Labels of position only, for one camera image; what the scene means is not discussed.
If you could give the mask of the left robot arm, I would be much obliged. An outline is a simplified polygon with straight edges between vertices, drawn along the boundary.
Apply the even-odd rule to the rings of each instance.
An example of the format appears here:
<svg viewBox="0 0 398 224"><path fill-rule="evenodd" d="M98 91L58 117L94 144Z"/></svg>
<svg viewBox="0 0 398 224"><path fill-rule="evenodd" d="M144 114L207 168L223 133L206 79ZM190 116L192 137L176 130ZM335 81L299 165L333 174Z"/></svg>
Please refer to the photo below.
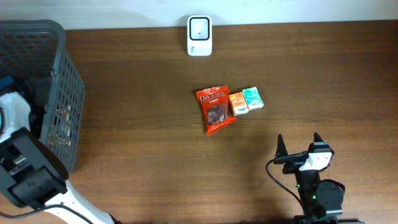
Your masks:
<svg viewBox="0 0 398 224"><path fill-rule="evenodd" d="M39 140L44 113L26 81L1 79L1 193L15 206L32 209L1 216L47 212L69 224L117 223L72 186L61 160Z"/></svg>

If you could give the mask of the yellow wet wipes pack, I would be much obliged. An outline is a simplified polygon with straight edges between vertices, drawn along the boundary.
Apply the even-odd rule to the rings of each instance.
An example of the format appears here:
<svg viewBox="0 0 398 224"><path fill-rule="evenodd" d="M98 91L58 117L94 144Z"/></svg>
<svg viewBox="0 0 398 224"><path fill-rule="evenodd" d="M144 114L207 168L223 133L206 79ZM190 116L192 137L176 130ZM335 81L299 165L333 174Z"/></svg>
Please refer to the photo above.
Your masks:
<svg viewBox="0 0 398 224"><path fill-rule="evenodd" d="M71 133L72 133L72 116L70 114L71 106L68 105L66 108L59 107L56 112L58 113L56 117L56 135L55 139L58 141L59 145L71 146Z"/></svg>

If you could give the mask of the orange tissue pack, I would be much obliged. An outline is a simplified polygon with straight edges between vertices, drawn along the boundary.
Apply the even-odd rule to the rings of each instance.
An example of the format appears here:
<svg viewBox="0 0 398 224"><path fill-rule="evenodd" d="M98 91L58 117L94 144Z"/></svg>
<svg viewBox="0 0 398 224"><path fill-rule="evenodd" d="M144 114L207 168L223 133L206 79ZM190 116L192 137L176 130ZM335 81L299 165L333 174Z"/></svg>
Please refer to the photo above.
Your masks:
<svg viewBox="0 0 398 224"><path fill-rule="evenodd" d="M241 116L249 112L248 105L242 92L230 94L228 98L233 116Z"/></svg>

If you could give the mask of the red snack bag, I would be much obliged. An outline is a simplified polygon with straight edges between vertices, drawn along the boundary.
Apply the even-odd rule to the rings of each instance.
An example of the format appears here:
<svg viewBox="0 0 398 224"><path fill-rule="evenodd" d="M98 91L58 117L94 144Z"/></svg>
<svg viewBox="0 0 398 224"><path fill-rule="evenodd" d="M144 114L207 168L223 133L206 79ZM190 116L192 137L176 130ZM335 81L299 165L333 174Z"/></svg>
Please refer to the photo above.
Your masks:
<svg viewBox="0 0 398 224"><path fill-rule="evenodd" d="M197 100L203 111L207 135L211 135L238 120L228 114L228 96L229 87L227 85L215 86L196 92Z"/></svg>

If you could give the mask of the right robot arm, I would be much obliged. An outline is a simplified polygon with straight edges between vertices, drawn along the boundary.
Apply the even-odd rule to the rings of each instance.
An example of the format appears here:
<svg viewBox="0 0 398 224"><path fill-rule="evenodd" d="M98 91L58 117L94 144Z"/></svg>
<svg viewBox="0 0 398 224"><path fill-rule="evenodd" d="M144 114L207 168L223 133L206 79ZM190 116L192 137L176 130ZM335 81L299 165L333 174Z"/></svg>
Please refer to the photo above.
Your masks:
<svg viewBox="0 0 398 224"><path fill-rule="evenodd" d="M294 223L344 224L360 223L359 220L340 220L343 213L342 203L346 188L343 184L330 179L321 179L320 172L330 166L334 150L318 133L310 143L308 150L289 154L282 135L278 135L273 164L282 164L283 174L293 174L298 195L294 195L303 214L294 216Z"/></svg>

